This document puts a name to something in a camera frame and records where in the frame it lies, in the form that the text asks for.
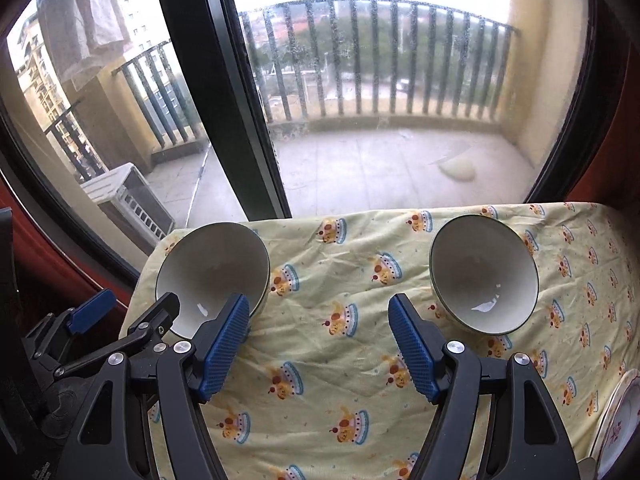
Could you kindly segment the black window frame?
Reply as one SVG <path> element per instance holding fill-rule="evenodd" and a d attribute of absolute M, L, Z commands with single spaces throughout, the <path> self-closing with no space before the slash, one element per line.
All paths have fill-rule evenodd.
<path fill-rule="evenodd" d="M 518 29 L 496 120 L 270 124 L 239 15 L 285 1 L 118 0 L 131 46 L 76 90 L 58 81 L 37 1 L 1 0 L 1 181 L 46 239 L 131 292 L 149 255 L 80 187 L 126 162 L 174 217 L 171 232 L 562 202 L 599 151 L 629 52 L 639 53 L 639 0 L 416 0 Z"/>

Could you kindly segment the white hanging cloth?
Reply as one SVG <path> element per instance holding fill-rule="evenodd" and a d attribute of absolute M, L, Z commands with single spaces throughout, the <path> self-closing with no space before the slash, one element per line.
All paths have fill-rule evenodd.
<path fill-rule="evenodd" d="M 118 0 L 36 1 L 44 45 L 62 84 L 80 90 L 131 46 Z"/>

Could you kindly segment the yellow crown-print tablecloth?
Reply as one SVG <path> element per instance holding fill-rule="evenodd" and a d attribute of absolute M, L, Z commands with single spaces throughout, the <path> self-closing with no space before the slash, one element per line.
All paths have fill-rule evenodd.
<path fill-rule="evenodd" d="M 483 205 L 533 256 L 540 292 L 516 332 L 464 330 L 436 298 L 428 253 L 459 207 L 259 221 L 265 301 L 224 388 L 203 408 L 232 479 L 405 479 L 435 410 L 387 323 L 403 292 L 479 356 L 528 354 L 577 458 L 639 364 L 639 219 L 595 203 Z"/>

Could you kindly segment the white air conditioner unit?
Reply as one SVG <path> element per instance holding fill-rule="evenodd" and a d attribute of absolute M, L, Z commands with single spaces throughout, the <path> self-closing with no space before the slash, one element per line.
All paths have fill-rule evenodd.
<path fill-rule="evenodd" d="M 132 162 L 108 170 L 80 187 L 145 255 L 175 227 L 175 219 Z"/>

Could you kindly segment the white red-rimmed plate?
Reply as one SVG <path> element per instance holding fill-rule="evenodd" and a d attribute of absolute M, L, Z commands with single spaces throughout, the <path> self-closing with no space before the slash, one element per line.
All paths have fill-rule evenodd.
<path fill-rule="evenodd" d="M 589 456 L 596 462 L 596 479 L 603 479 L 631 441 L 639 426 L 639 371 L 628 370 L 615 387 L 598 422 Z"/>

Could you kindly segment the red curtain left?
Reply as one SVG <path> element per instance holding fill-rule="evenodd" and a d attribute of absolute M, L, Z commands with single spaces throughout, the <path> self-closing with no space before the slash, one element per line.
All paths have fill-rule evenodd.
<path fill-rule="evenodd" d="M 17 279 L 18 290 L 27 312 L 60 313 L 64 307 L 78 307 L 108 288 L 117 298 L 110 317 L 117 324 L 124 322 L 130 293 L 104 272 L 91 270 L 47 240 L 4 181 L 1 181 L 1 207 L 12 209 L 14 257 L 18 270 L 25 274 Z"/>

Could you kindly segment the red curtain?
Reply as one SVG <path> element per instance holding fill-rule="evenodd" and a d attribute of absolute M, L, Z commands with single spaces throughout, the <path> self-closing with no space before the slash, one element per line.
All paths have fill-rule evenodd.
<path fill-rule="evenodd" d="M 78 307 L 108 288 L 117 298 L 110 317 L 117 324 L 124 322 L 130 293 L 104 272 L 91 270 L 47 240 L 4 181 L 1 181 L 1 207 L 12 209 L 14 257 L 18 270 L 25 274 L 17 279 L 18 290 L 27 312 L 60 313 L 64 307 Z"/>
<path fill-rule="evenodd" d="M 599 151 L 567 198 L 639 209 L 639 53 L 631 49 L 620 102 Z"/>

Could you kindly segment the large cream patterned bowl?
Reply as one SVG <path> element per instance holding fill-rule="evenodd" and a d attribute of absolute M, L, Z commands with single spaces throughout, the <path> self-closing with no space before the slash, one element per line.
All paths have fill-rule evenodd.
<path fill-rule="evenodd" d="M 499 220 L 464 214 L 446 222 L 433 238 L 430 273 L 440 304 L 471 332 L 512 333 L 535 310 L 536 263 L 518 233 Z"/>

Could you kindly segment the red curtain right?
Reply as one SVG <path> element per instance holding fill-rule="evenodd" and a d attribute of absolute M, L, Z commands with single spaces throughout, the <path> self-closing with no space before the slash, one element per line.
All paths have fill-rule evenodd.
<path fill-rule="evenodd" d="M 639 209 L 639 53 L 631 49 L 620 102 L 599 151 L 567 198 Z"/>

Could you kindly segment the balcony metal railing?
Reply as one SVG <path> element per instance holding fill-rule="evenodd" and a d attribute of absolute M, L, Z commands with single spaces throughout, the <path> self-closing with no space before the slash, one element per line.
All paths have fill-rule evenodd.
<path fill-rule="evenodd" d="M 239 15 L 266 122 L 424 116 L 493 122 L 520 32 L 416 0 L 293 0 Z"/>

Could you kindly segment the small cream bowl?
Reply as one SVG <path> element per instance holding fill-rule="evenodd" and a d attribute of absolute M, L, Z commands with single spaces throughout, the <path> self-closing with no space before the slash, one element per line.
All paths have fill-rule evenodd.
<path fill-rule="evenodd" d="M 157 297 L 172 292 L 180 310 L 171 331 L 192 338 L 198 328 L 221 311 L 233 294 L 248 301 L 250 316 L 258 315 L 270 279 L 270 259 L 259 235 L 248 226 L 218 222 L 201 226 L 180 238 L 160 265 Z"/>

